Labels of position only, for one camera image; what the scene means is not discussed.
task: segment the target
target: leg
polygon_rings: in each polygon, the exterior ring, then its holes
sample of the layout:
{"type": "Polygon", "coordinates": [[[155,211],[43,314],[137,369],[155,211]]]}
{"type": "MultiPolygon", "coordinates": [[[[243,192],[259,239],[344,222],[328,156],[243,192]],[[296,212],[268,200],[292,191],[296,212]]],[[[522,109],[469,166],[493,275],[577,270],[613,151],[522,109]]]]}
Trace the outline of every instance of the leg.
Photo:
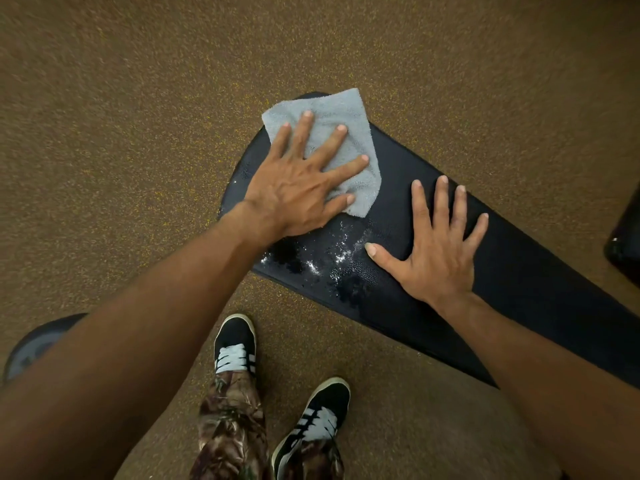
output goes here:
{"type": "Polygon", "coordinates": [[[351,391],[340,378],[314,391],[296,428],[271,457],[277,480],[341,480],[344,467],[335,436],[349,409],[351,391]]]}
{"type": "Polygon", "coordinates": [[[264,414],[255,388],[255,332],[231,315],[216,337],[216,377],[200,407],[200,454],[191,480],[270,476],[264,414]]]}

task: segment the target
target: finger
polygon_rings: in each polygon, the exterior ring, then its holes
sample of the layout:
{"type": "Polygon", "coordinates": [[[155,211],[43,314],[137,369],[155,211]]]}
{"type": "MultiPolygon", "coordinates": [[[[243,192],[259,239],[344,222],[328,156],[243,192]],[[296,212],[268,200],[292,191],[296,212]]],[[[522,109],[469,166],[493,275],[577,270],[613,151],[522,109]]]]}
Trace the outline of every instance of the finger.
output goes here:
{"type": "Polygon", "coordinates": [[[478,246],[480,246],[487,229],[489,229],[489,214],[482,214],[478,217],[476,227],[474,227],[467,240],[462,244],[467,258],[471,259],[476,254],[476,250],[478,246]]]}
{"type": "Polygon", "coordinates": [[[451,218],[451,231],[457,239],[462,241],[467,227],[467,189],[459,185],[453,201],[453,217],[451,218]]]}
{"type": "Polygon", "coordinates": [[[290,134],[291,125],[289,123],[284,123],[278,130],[276,137],[273,139],[271,149],[269,150],[269,154],[267,155],[267,158],[265,158],[265,160],[282,158],[284,152],[287,151],[290,134]]]}
{"type": "Polygon", "coordinates": [[[340,145],[347,137],[347,127],[345,125],[339,125],[333,130],[331,136],[318,148],[313,155],[309,157],[309,160],[313,162],[318,170],[322,170],[333,159],[335,154],[340,149],[340,145]]]}
{"type": "Polygon", "coordinates": [[[298,120],[295,131],[293,131],[293,140],[289,151],[291,158],[305,157],[305,148],[307,147],[309,133],[311,133],[311,126],[313,125],[314,113],[309,110],[303,112],[298,120]]]}
{"type": "Polygon", "coordinates": [[[433,199],[433,228],[449,228],[449,179],[446,175],[436,181],[436,192],[433,199]]]}
{"type": "Polygon", "coordinates": [[[393,276],[396,281],[402,281],[404,277],[404,269],[406,263],[404,261],[400,261],[400,259],[396,259],[391,254],[389,254],[388,250],[384,249],[379,244],[372,244],[367,242],[364,245],[367,254],[373,262],[388,272],[391,276],[393,276]]]}
{"type": "Polygon", "coordinates": [[[356,196],[353,194],[338,195],[324,204],[323,219],[326,224],[332,218],[336,217],[340,212],[355,202],[356,196]]]}
{"type": "Polygon", "coordinates": [[[366,155],[360,155],[358,158],[354,158],[344,165],[340,165],[338,168],[325,172],[327,183],[329,184],[329,190],[336,188],[345,180],[359,174],[369,164],[369,157],[366,155]]]}
{"type": "Polygon", "coordinates": [[[420,180],[414,180],[411,184],[411,206],[413,209],[413,240],[417,242],[432,231],[427,198],[424,196],[424,187],[420,180]]]}

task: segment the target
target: foot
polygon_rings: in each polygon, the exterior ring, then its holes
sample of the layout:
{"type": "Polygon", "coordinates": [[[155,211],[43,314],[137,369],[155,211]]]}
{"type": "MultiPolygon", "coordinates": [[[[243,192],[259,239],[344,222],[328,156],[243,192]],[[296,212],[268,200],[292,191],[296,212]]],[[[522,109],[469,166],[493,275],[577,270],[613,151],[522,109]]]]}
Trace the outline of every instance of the foot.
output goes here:
{"type": "Polygon", "coordinates": [[[276,479],[284,472],[291,455],[302,442],[332,440],[349,410],[351,391],[340,377],[325,380],[311,395],[298,424],[280,442],[271,456],[276,479]]]}
{"type": "Polygon", "coordinates": [[[255,377],[255,329],[246,315],[229,315],[222,322],[214,345],[216,374],[249,371],[255,377]]]}

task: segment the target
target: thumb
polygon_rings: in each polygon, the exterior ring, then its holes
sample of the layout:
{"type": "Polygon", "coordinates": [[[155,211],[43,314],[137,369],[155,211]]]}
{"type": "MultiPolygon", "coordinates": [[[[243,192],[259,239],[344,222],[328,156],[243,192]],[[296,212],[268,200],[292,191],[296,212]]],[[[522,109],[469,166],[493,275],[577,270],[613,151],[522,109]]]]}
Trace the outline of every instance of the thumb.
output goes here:
{"type": "Polygon", "coordinates": [[[391,276],[393,276],[396,281],[400,281],[400,275],[403,271],[404,261],[400,261],[400,259],[396,259],[389,251],[384,249],[379,244],[372,244],[367,242],[364,245],[364,249],[367,251],[367,254],[373,262],[375,262],[378,266],[388,272],[391,276]]]}

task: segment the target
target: forearm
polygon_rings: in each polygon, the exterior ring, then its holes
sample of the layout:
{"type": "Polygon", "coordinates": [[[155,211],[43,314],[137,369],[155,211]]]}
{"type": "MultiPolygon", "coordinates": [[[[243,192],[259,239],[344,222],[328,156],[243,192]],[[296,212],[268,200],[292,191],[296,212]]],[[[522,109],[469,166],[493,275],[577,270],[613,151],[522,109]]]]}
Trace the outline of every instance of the forearm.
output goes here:
{"type": "Polygon", "coordinates": [[[572,477],[640,477],[640,391],[471,293],[439,312],[572,477]]]}
{"type": "Polygon", "coordinates": [[[239,204],[84,318],[12,383],[0,397],[0,470],[15,468],[5,476],[36,477],[42,472],[29,469],[46,465],[48,477],[71,477],[79,458],[124,459],[164,411],[265,249],[259,226],[250,206],[239,204]],[[34,454],[49,458],[32,462],[34,454]]]}

